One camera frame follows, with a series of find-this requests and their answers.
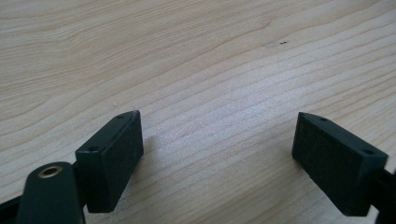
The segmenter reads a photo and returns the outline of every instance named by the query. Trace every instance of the wooden table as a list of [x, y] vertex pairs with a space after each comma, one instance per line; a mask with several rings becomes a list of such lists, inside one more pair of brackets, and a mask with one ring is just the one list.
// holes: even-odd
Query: wooden table
[[3, 1], [0, 201], [139, 109], [145, 155], [88, 223], [373, 223], [290, 152], [299, 111], [396, 167], [396, 2]]

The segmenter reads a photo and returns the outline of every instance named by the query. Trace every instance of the wood grain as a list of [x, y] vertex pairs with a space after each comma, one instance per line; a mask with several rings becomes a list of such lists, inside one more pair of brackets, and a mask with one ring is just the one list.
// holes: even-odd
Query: wood grain
[[396, 166], [393, 0], [2, 1], [0, 67], [0, 202], [135, 109], [145, 155], [88, 223], [374, 223], [292, 159], [299, 111]]

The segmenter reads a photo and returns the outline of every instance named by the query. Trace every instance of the light wood surface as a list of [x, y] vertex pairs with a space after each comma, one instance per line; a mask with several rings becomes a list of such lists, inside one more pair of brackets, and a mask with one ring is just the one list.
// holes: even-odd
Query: light wood surface
[[139, 109], [145, 155], [88, 223], [374, 223], [291, 155], [299, 111], [396, 167], [396, 1], [0, 2], [0, 201]]

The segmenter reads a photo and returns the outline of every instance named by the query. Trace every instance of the screw hole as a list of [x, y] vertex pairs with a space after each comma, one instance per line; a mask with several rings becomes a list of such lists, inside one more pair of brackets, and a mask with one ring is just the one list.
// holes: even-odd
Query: screw hole
[[374, 152], [370, 149], [364, 149], [363, 152], [369, 155], [374, 155]]
[[40, 178], [50, 178], [53, 177], [57, 174], [59, 174], [62, 171], [62, 166], [51, 166], [48, 167], [38, 174], [38, 177]]
[[88, 150], [91, 152], [95, 152], [99, 150], [99, 147], [89, 147]]

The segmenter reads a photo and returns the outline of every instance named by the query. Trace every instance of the black plastic bracket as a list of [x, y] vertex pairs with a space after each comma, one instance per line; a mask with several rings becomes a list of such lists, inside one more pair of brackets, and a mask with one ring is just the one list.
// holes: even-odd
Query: black plastic bracket
[[77, 161], [35, 169], [21, 197], [0, 205], [0, 223], [85, 223], [114, 210], [143, 155], [140, 112], [116, 116], [76, 151]]
[[377, 223], [396, 223], [395, 175], [388, 155], [332, 121], [300, 113], [292, 157], [346, 216], [365, 217], [371, 204]]

